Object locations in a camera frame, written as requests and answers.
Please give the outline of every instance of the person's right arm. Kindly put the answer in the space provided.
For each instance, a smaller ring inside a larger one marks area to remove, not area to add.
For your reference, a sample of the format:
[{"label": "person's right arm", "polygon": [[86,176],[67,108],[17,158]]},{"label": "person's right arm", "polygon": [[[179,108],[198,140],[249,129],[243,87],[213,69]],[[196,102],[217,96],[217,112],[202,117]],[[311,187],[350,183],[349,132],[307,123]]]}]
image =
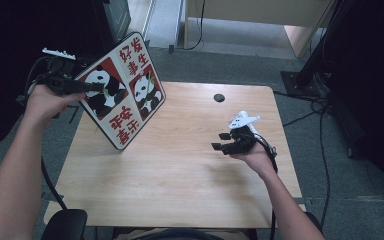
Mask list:
[{"label": "person's right arm", "polygon": [[324,239],[286,189],[263,146],[257,143],[249,153],[231,157],[246,162],[266,184],[282,239]]}]

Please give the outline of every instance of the black base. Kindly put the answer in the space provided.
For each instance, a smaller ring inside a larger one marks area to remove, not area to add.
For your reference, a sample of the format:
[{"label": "black base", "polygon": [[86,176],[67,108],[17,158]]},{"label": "black base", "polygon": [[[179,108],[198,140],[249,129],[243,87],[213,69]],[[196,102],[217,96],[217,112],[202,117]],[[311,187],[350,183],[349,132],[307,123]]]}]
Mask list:
[{"label": "black base", "polygon": [[283,84],[285,84],[286,92],[292,96],[309,96],[309,97],[320,97],[320,92],[317,84],[311,81],[309,85],[304,87],[298,87],[296,83],[296,77],[298,72],[285,72],[280,71],[282,76]]}]

